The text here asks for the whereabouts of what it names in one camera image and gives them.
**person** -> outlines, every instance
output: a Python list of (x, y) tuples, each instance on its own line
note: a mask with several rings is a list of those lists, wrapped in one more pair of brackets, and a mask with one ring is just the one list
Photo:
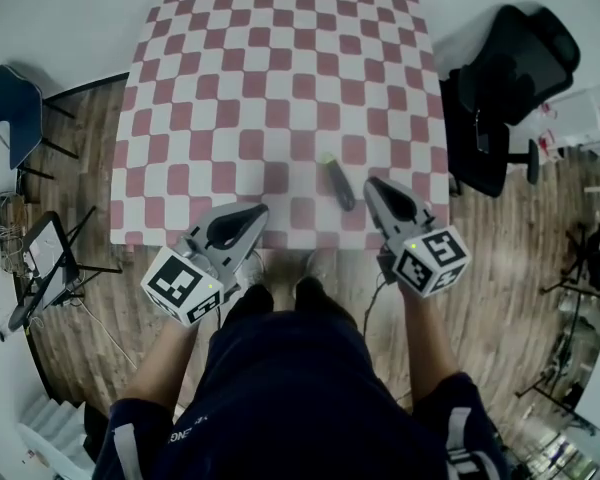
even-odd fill
[(411, 415), (375, 376), (355, 320), (317, 277), (296, 285), (295, 311), (274, 312), (258, 283), (212, 336), (194, 399), (175, 424), (197, 327), (165, 322), (111, 407), (93, 478), (507, 478), (434, 298), (400, 291)]

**cable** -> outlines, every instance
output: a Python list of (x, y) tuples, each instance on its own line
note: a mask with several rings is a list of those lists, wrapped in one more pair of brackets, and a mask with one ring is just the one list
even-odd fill
[(122, 347), (120, 345), (118, 345), (118, 342), (114, 339), (113, 336), (111, 336), (111, 333), (109, 333), (109, 331), (107, 330), (107, 328), (98, 319), (98, 317), (96, 317), (91, 311), (89, 311), (89, 308), (84, 305), (84, 302), (80, 301), (80, 306), (82, 306), (82, 309), (84, 309), (89, 314), (89, 316), (91, 318), (93, 318), (96, 322), (98, 322), (100, 324), (100, 327), (102, 327), (102, 330), (107, 334), (107, 336), (111, 340), (111, 343), (113, 343), (116, 346), (116, 348), (120, 351), (120, 353), (127, 359), (127, 361), (129, 361), (129, 363), (131, 364), (131, 366), (133, 366), (137, 370), (138, 367), (136, 366), (136, 363), (134, 363), (131, 360), (131, 358), (127, 355), (127, 353), (124, 350), (122, 350)]
[(378, 281), (380, 280), (381, 275), (382, 275), (382, 272), (380, 272), (378, 274), (378, 277), (376, 277), (376, 291), (373, 293), (373, 296), (371, 297), (371, 302), (369, 303), (369, 307), (364, 312), (364, 323), (362, 325), (362, 337), (364, 338), (365, 343), (367, 341), (367, 323), (369, 322), (369, 315), (371, 313), (371, 309), (373, 308), (373, 305), (376, 303), (376, 299), (378, 298), (378, 294), (380, 293), (380, 290), (382, 290), (387, 285), (386, 281), (383, 281), (382, 284), (378, 285)]

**foot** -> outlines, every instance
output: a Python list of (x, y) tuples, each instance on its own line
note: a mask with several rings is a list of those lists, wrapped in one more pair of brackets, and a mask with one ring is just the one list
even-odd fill
[(242, 262), (240, 268), (236, 271), (236, 279), (240, 288), (246, 290), (256, 284), (264, 284), (265, 269), (262, 257), (257, 251), (253, 251), (251, 255)]
[(309, 254), (300, 280), (305, 277), (316, 278), (322, 283), (325, 293), (331, 298), (336, 298), (338, 294), (338, 251), (336, 249), (316, 249)]

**wooden floor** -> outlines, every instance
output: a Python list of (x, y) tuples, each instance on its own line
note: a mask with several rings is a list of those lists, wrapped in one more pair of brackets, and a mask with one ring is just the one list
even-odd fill
[[(162, 322), (139, 282), (156, 254), (155, 248), (128, 249), (109, 243), (109, 185), (117, 119), (124, 82), (59, 101), (76, 110), (77, 121), (46, 118), (46, 134), (80, 153), (79, 161), (40, 148), (31, 167), (55, 175), (56, 181), (27, 176), (25, 186), (43, 210), (60, 214), (71, 227), (91, 205), (98, 210), (74, 246), (85, 264), (124, 268), (122, 275), (103, 275), (87, 287), (86, 305), (138, 364)], [(564, 233), (579, 220), (593, 221), (600, 198), (584, 197), (583, 187), (600, 185), (600, 161), (588, 154), (568, 157), (542, 169), (536, 187), (521, 173), (510, 176), (502, 197), (489, 199), (467, 190), (451, 204), (453, 224), (473, 252), (473, 262), (458, 285), (439, 296), (453, 348), (462, 367), (473, 376), (492, 419), (505, 441), (516, 446), (532, 439), (529, 408), (539, 416), (550, 411), (530, 394), (513, 392), (531, 381), (547, 360), (563, 325), (556, 311), (557, 294), (540, 296), (569, 254)], [(283, 259), (297, 257), (285, 254)], [(343, 252), (337, 269), (338, 299), (362, 327), (375, 289), (372, 254)], [(281, 304), (282, 296), (276, 296)], [(228, 307), (223, 308), (226, 315)], [(134, 368), (111, 344), (102, 328), (81, 307), (49, 308), (44, 328), (32, 326), (33, 337), (51, 385), (68, 400), (86, 400), (106, 413)], [(209, 337), (217, 321), (206, 318), (188, 368), (180, 402), (192, 398), (202, 373)], [(403, 310), (395, 286), (384, 289), (370, 314), (367, 345), (377, 375), (399, 403), (408, 407), (409, 368)]]

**checkered tablecloth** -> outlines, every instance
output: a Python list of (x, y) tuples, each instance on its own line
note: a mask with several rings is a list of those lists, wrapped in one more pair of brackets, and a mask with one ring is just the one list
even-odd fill
[[(358, 199), (343, 212), (320, 163)], [(124, 95), (111, 241), (164, 245), (211, 206), (262, 201), (263, 246), (376, 248), (370, 175), (445, 220), (440, 86), (418, 0), (156, 0)]]

